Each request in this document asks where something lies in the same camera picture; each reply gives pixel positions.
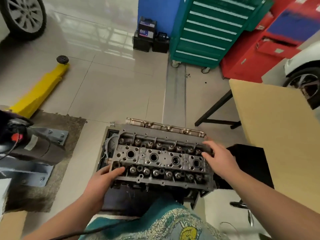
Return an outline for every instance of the red tool cabinet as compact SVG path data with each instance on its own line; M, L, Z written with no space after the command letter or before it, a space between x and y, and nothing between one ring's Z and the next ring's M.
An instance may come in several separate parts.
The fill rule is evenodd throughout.
M319 9L320 0L274 0L273 22L238 38L220 63L223 76L262 83L264 74L300 52L297 47L319 30Z

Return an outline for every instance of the blue wall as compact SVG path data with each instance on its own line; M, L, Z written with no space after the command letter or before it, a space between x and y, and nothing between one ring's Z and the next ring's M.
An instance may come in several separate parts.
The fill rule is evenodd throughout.
M171 36L180 0L139 0L138 21L141 16L156 20L157 31Z

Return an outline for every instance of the hand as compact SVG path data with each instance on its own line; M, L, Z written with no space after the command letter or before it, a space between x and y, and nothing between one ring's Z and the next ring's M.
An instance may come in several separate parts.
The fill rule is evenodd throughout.
M233 155L223 145L218 145L212 140L204 141L203 144L210 146L214 151L214 157L206 152L203 152L202 156L220 177L227 180L229 175L232 176L234 173L241 171Z
M110 188L112 181L121 175L124 171L124 167L116 168L109 172L110 165L97 171L89 180L86 189L82 194L82 199L88 202L94 211L98 213L104 201L104 195Z

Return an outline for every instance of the red drawer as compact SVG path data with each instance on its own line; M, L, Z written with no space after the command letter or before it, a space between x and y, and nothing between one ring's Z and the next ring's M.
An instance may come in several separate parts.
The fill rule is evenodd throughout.
M279 58L291 59L293 56L300 52L300 50L297 49L296 46L280 44L269 39L260 41L257 46L258 52L269 54Z

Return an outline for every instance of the black cable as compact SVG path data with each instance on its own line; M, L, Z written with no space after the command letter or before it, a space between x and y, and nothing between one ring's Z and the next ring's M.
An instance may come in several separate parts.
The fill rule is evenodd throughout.
M96 228L96 229L93 229L93 230L87 230L87 231L82 231L82 232L73 232L73 233L65 234L65 235L62 235L62 236L59 236L59 237L54 237L54 238L51 238L49 240L64 240L64 239L72 238L72 237L75 237L75 236L93 234L93 233L101 232L101 231L106 230L108 228L115 227L115 226L117 226L119 224L122 224L122 223L124 223L124 222L121 221L121 222L118 222L118 223L113 224L113 225L102 226L102 227L99 227L99 228Z
M19 134L19 131L18 131L17 133L18 133L18 139L16 140L16 143L14 143L14 145L13 145L13 147L10 149L10 151L9 151L6 155L4 155L3 157L1 157L0 160L4 159L6 156L8 156L8 155L13 151L13 149L16 147L16 145L18 144L18 141L19 141L19 139L20 139L20 134Z

